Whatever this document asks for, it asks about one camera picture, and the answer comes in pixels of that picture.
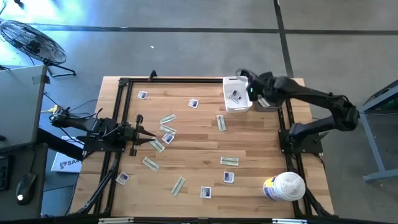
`fan grille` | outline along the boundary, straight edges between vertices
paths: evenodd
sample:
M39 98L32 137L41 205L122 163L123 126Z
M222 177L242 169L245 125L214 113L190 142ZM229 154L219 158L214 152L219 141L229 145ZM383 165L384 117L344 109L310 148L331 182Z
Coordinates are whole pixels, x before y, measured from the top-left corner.
M4 39L31 57L42 62L59 65L67 60L65 51L54 40L37 29L18 21L4 21L0 24Z

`plastic container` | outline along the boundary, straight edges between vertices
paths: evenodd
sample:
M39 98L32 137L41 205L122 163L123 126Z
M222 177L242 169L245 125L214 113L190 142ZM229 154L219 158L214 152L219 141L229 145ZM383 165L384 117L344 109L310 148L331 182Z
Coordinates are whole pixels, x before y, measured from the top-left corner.
M284 172L264 182L264 193L271 200L292 202L304 196L304 180L294 172Z
M248 85L248 78L244 76L240 77L224 77L223 78L223 92L225 110L228 113L242 113L246 112L252 105L253 102L249 100L249 95L246 91ZM242 96L239 103L235 103L229 98L229 95L236 90Z

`fan stand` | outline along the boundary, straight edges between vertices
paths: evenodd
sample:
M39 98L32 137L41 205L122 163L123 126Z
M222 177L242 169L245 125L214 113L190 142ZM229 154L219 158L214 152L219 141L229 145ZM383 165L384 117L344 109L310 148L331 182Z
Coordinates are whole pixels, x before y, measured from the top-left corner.
M50 68L47 68L47 70L49 71L49 74L51 75L51 77L64 77L64 76L70 76L70 75L76 76L76 72L75 72L74 70L69 69L69 68L65 68L65 67L60 66L60 65L56 65L56 64L50 62L48 59L44 59L43 63L44 63L44 65L46 65L46 66L55 66L55 67L62 68L62 69L64 69L64 70L66 70L66 71L71 72L71 73L64 73L64 74L54 75L54 74L51 72Z

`white lid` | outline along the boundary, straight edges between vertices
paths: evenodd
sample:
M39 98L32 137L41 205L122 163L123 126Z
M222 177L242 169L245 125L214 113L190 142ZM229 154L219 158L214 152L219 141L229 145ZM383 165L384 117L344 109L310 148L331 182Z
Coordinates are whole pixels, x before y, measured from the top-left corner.
M279 174L275 180L275 186L284 200L295 201L305 194L304 180L294 172Z

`gray desk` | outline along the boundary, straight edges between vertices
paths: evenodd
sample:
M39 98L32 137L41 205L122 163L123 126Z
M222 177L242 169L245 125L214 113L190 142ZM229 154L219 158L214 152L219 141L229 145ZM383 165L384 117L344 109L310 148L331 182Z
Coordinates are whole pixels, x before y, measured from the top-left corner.
M32 164L34 155L33 146L1 153L2 155L8 154L14 156L9 190L0 192L1 221L40 217L48 146L46 144L38 144L34 147L36 155L32 173L37 175L37 179L35 181L34 198L27 205L17 204L16 187L20 178L30 172L30 165Z

